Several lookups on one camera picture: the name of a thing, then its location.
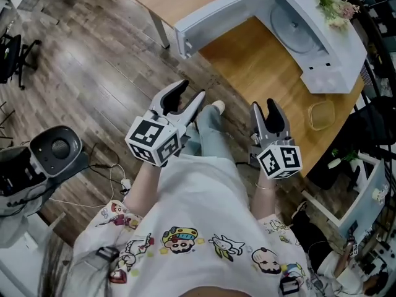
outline power adapter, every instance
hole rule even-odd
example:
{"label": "power adapter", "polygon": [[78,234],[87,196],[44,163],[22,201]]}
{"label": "power adapter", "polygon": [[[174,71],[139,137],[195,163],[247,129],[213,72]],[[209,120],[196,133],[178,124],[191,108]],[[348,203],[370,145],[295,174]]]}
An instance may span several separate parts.
{"label": "power adapter", "polygon": [[126,189],[126,191],[129,191],[132,187],[131,185],[131,180],[124,178],[123,180],[121,180],[121,184],[123,184],[124,188]]}

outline flower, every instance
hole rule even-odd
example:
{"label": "flower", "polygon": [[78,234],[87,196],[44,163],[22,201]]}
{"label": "flower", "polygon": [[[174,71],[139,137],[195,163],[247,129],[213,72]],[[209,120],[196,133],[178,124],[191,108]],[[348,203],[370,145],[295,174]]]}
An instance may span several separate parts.
{"label": "flower", "polygon": [[333,28],[343,28],[348,24],[348,20],[341,17],[334,17],[332,19],[327,19],[327,24]]}
{"label": "flower", "polygon": [[359,7],[344,0],[316,0],[326,22],[333,28],[345,28]]}

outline cartoon character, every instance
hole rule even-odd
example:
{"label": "cartoon character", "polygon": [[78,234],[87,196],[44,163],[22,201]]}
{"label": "cartoon character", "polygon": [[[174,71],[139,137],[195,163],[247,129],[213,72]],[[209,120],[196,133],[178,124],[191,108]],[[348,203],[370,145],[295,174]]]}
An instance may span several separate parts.
{"label": "cartoon character", "polygon": [[107,208],[103,208],[103,209],[100,211],[100,214],[101,214],[101,215],[103,216],[103,218],[105,218],[105,219],[107,219],[107,218],[109,217]]}
{"label": "cartoon character", "polygon": [[115,212],[115,213],[126,213],[126,209],[123,209],[120,205],[116,204],[115,202],[113,202],[111,204],[111,211]]}
{"label": "cartoon character", "polygon": [[136,219],[132,219],[130,217],[124,218],[124,226],[128,226],[129,228],[136,230],[139,225],[139,221]]}
{"label": "cartoon character", "polygon": [[262,247],[252,253],[252,260],[267,274],[280,274],[281,269],[277,261],[277,255],[271,250]]}
{"label": "cartoon character", "polygon": [[127,277],[120,268],[126,265],[126,270],[129,272],[136,263],[136,257],[146,253],[147,248],[151,245],[154,245],[154,238],[151,238],[151,233],[145,239],[129,241],[124,250],[125,254],[118,258],[116,269],[110,274],[109,281],[116,284],[125,284]]}
{"label": "cartoon character", "polygon": [[132,219],[131,217],[125,217],[125,215],[117,215],[113,218],[110,218],[106,222],[99,223],[99,225],[107,225],[108,223],[114,223],[116,226],[124,225],[128,226],[129,228],[136,230],[137,226],[139,225],[139,221],[136,219]]}
{"label": "cartoon character", "polygon": [[121,269],[111,272],[109,275],[109,281],[114,284],[126,284],[127,283],[126,272],[124,272]]}
{"label": "cartoon character", "polygon": [[107,225],[108,223],[114,223],[115,225],[124,225],[124,215],[117,215],[113,218],[110,218],[106,222],[99,223],[98,225]]}
{"label": "cartoon character", "polygon": [[288,238],[286,238],[286,236],[284,236],[284,235],[280,235],[279,238],[282,242],[291,243],[290,240]]}
{"label": "cartoon character", "polygon": [[173,226],[171,230],[164,232],[162,242],[164,247],[175,254],[186,253],[195,245],[194,240],[197,236],[198,232],[196,229]]}
{"label": "cartoon character", "polygon": [[242,242],[235,242],[230,240],[222,235],[220,239],[217,235],[215,235],[212,239],[209,240],[209,243],[212,243],[215,246],[215,252],[219,256],[219,258],[223,258],[223,256],[230,260],[234,261],[233,257],[230,254],[241,255],[242,247],[245,245]]}
{"label": "cartoon character", "polygon": [[271,220],[270,221],[270,226],[275,230],[290,230],[288,226],[286,226],[284,223],[278,221],[278,220]]}
{"label": "cartoon character", "polygon": [[280,268],[284,277],[295,278],[300,286],[304,283],[305,272],[298,263],[282,264]]}

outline wooden floor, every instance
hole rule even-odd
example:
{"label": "wooden floor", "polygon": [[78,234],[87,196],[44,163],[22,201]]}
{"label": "wooden floor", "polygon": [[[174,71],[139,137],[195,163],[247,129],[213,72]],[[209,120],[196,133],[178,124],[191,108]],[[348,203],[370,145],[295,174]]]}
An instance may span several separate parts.
{"label": "wooden floor", "polygon": [[[17,79],[0,88],[0,100],[7,100],[15,115],[6,124],[15,144],[28,141],[42,130],[58,124],[73,128],[89,151],[95,143],[92,163],[112,164],[117,154],[128,178],[135,178],[140,162],[135,160],[124,143],[136,116],[148,108],[153,96],[168,84],[190,80],[191,89],[183,101],[199,89],[206,89],[207,102],[226,102],[224,130],[237,161],[245,161],[249,140],[248,105],[199,55],[183,60],[178,56],[173,32],[170,49],[154,42],[153,25],[146,10],[133,0],[44,0],[46,12],[60,20],[58,25],[39,20],[22,23],[15,12],[3,12],[0,29],[14,19],[11,35],[21,33],[25,43],[40,39],[32,60],[38,70],[24,72],[25,91]],[[258,172],[242,166],[241,176],[249,194],[254,190]],[[113,178],[121,180],[119,168]],[[277,208],[285,222],[301,201],[302,179],[282,182]],[[120,199],[115,185],[114,198]],[[85,170],[64,183],[53,195],[55,199],[85,205],[101,205],[111,197],[110,182]],[[99,208],[47,201],[42,214],[51,222],[62,212],[66,218],[57,232],[72,244]],[[337,234],[323,215],[310,209],[313,220],[325,234],[339,243]]]}

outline black speaker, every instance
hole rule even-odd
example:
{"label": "black speaker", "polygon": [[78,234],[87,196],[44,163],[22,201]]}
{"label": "black speaker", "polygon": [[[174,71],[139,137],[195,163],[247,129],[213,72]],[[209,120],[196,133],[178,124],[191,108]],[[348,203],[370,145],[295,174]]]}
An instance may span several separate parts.
{"label": "black speaker", "polygon": [[29,149],[49,177],[62,173],[80,154],[80,137],[67,126],[51,127],[30,141]]}

